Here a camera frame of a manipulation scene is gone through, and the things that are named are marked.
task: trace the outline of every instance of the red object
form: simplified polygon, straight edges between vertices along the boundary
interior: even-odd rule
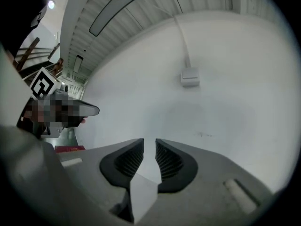
[[[68,152],[83,151],[83,150],[85,150],[83,145],[75,145],[75,146],[56,145],[55,146],[56,153],[68,153]]]

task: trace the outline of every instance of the white wall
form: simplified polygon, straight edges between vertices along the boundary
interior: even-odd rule
[[[156,138],[173,140],[221,153],[279,190],[299,152],[298,54],[275,25],[257,17],[200,12],[178,20],[200,87],[180,84],[184,53],[174,20],[152,27],[89,79],[83,100],[100,114],[78,127],[79,144],[145,138],[146,155]]]
[[[49,48],[53,49],[56,44],[58,44],[59,40],[55,40],[54,33],[50,32],[43,24],[42,22],[38,25],[36,29],[34,29],[24,40],[23,44],[21,45],[21,48],[28,48],[31,43],[39,37],[40,41],[37,44],[37,48]],[[33,52],[43,52],[45,50],[39,50],[34,49]],[[24,50],[21,50],[18,52],[18,54],[23,54]],[[52,63],[56,63],[58,59],[60,58],[60,49],[58,49],[53,56],[51,57],[50,61]],[[28,68],[32,65],[36,65],[42,62],[48,61],[47,57],[42,58],[36,58],[26,61],[26,63],[23,66],[23,69]]]

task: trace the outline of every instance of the white cable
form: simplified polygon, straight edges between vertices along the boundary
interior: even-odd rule
[[[184,53],[185,53],[185,67],[186,68],[191,68],[191,62],[190,62],[190,57],[189,57],[189,52],[188,52],[188,47],[187,47],[187,43],[186,43],[186,40],[185,40],[185,36],[184,36],[184,33],[182,31],[182,28],[179,24],[179,21],[178,19],[176,18],[176,16],[173,16],[172,14],[170,14],[169,12],[167,12],[166,10],[162,9],[162,8],[159,8],[157,7],[156,5],[148,2],[147,0],[144,0],[146,3],[148,3],[150,6],[156,8],[156,9],[159,9],[160,11],[168,14],[170,17],[174,18],[174,21],[175,21],[175,24],[177,25],[179,31],[180,31],[180,34],[181,34],[181,38],[182,38],[182,41],[183,41],[183,46],[184,46]]]

